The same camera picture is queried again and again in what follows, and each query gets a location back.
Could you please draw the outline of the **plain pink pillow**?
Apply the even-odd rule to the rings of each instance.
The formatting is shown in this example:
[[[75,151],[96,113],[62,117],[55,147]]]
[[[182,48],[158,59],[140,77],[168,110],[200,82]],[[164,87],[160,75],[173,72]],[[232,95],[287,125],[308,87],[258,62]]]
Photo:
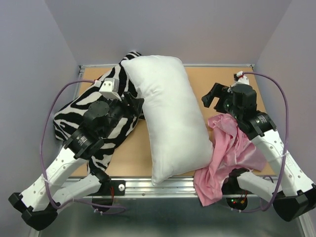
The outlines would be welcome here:
[[[222,198],[222,186],[230,172],[210,173],[209,166],[196,170],[194,188],[202,206],[216,203]]]

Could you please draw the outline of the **white pillow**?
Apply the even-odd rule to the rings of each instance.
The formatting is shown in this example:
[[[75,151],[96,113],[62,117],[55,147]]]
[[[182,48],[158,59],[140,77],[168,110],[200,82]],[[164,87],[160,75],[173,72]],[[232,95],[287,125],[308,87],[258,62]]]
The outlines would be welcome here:
[[[152,184],[208,166],[213,145],[182,61],[151,55],[121,64],[138,96],[144,99]]]

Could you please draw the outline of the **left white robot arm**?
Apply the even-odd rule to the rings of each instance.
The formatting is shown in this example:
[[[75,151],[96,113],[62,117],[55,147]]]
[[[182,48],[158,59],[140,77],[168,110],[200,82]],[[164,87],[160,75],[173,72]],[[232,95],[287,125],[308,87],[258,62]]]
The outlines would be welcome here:
[[[95,101],[83,114],[83,122],[69,137],[56,159],[42,175],[21,193],[8,198],[11,205],[21,213],[24,222],[37,231],[47,228],[67,204],[89,194],[106,194],[110,177],[103,171],[92,169],[80,181],[61,188],[68,177],[104,145],[104,139],[118,129],[122,118],[138,118],[144,99],[131,93],[123,97],[112,95],[108,101]]]

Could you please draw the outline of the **pink satin rose pillowcase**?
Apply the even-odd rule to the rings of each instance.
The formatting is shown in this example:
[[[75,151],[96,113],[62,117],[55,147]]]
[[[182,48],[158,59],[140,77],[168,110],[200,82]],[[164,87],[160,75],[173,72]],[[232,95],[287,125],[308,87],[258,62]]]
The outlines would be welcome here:
[[[208,119],[208,126],[213,129],[214,138],[210,173],[230,172],[239,167],[259,171],[264,169],[264,156],[238,128],[232,116],[213,116]]]

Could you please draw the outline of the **aluminium frame rail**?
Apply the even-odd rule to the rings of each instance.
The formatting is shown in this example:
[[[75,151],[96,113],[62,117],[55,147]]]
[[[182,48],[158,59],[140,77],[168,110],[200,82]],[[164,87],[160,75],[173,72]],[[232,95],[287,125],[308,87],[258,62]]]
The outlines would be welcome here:
[[[153,186],[149,178],[113,178],[126,181],[124,196],[115,198],[196,198],[192,177],[169,178],[157,186]],[[101,185],[85,183],[87,178],[68,179],[52,196],[55,201],[81,199],[87,197],[111,198],[111,196],[91,196]]]

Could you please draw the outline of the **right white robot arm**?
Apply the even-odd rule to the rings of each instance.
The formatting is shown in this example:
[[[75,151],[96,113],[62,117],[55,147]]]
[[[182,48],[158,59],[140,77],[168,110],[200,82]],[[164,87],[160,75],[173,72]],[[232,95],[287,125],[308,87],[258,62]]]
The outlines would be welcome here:
[[[249,191],[265,201],[272,201],[276,213],[287,222],[315,209],[316,184],[285,148],[269,115],[257,110],[256,91],[248,84],[228,87],[215,83],[201,100],[208,108],[214,98],[218,98],[215,111],[235,119],[238,128],[263,154],[278,176],[277,183],[272,183],[246,168],[233,169],[227,180],[228,189],[233,193]]]

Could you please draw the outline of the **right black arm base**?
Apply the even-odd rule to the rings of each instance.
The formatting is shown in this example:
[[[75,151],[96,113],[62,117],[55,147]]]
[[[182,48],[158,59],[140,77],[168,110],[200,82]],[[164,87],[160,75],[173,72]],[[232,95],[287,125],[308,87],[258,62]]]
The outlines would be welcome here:
[[[239,198],[243,195],[255,196],[255,194],[251,191],[247,191],[239,187],[229,186],[228,184],[224,184],[221,191],[224,198]]]

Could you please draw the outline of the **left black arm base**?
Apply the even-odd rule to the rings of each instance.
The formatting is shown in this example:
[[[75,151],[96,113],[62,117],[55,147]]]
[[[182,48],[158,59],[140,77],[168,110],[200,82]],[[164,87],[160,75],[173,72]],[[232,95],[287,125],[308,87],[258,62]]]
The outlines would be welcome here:
[[[123,179],[111,179],[101,185],[99,190],[91,196],[124,196],[126,181]]]

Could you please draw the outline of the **zebra striped pillow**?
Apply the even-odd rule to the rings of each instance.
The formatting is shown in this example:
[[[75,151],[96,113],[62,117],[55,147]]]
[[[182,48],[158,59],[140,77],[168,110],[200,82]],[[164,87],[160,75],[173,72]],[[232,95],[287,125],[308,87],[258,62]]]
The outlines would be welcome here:
[[[119,79],[118,94],[123,98],[124,92],[130,92],[134,98],[140,98],[136,92],[134,84],[127,75],[121,63],[115,65],[110,71],[103,74],[98,80],[103,82],[105,78]],[[66,104],[54,115],[55,136],[59,140],[67,140],[83,122],[83,114],[93,102],[104,100],[99,89],[90,86],[82,95],[72,102]],[[104,145],[88,160],[88,170],[95,168],[105,171],[112,159],[114,151],[118,148],[133,131],[139,119],[144,119],[144,114],[136,117],[131,109],[131,119],[128,122],[120,122],[110,135],[99,135]]]

